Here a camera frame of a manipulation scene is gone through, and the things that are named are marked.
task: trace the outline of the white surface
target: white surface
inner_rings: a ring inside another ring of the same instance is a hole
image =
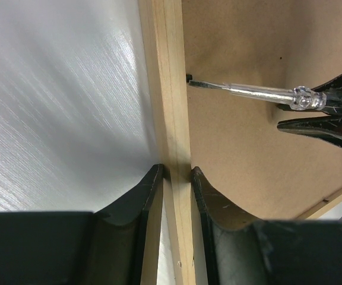
[[[338,220],[342,217],[342,202],[338,203],[335,207],[321,216],[320,220]]]
[[[175,285],[175,274],[173,271],[172,254],[169,228],[167,225],[166,211],[161,214],[161,231],[160,231],[160,248],[159,248],[159,261],[158,261],[158,285]]]
[[[96,211],[158,162],[137,1],[0,1],[0,211]]]

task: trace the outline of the screwdriver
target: screwdriver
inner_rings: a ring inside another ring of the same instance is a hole
[[[226,90],[242,97],[289,105],[292,110],[297,111],[322,110],[327,104],[326,93],[315,92],[304,86],[281,89],[241,84],[216,84],[193,80],[190,74],[187,74],[186,79],[189,86]]]

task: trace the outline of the black plastic piece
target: black plastic piece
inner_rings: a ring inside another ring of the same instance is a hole
[[[331,100],[322,110],[329,116],[282,121],[278,123],[278,129],[291,134],[319,138],[342,148],[342,94],[338,98],[334,95],[336,91],[342,92],[342,74],[313,90],[331,92]],[[291,110],[286,105],[278,107],[282,110]]]
[[[342,116],[282,121],[277,128],[283,132],[319,138],[342,148]]]
[[[185,75],[185,78],[186,78],[187,83],[189,83],[191,80],[194,79],[193,76],[192,76],[192,74],[186,74],[186,75]]]
[[[223,208],[220,201],[228,200],[198,168],[192,171],[192,187],[209,285],[342,284],[342,221],[263,221],[231,202]],[[227,211],[232,225],[219,223],[215,211],[220,216]]]
[[[163,166],[97,212],[0,213],[0,284],[140,284],[149,213]]]

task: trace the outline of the wooden edge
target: wooden edge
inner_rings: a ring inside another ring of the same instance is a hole
[[[308,209],[304,213],[297,216],[297,219],[317,219],[322,216],[330,209],[335,207],[337,204],[342,202],[342,188],[335,191],[330,196],[324,198],[322,201],[314,205],[312,208]]]
[[[157,269],[160,242],[160,223],[162,220],[163,184],[155,194],[148,212],[146,240],[143,254],[141,284],[157,284]]]
[[[196,284],[181,0],[138,0],[176,284]]]

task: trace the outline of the wooden frame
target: wooden frame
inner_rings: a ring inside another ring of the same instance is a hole
[[[139,8],[157,145],[168,171],[164,204],[176,284],[195,284],[182,3],[139,0]]]

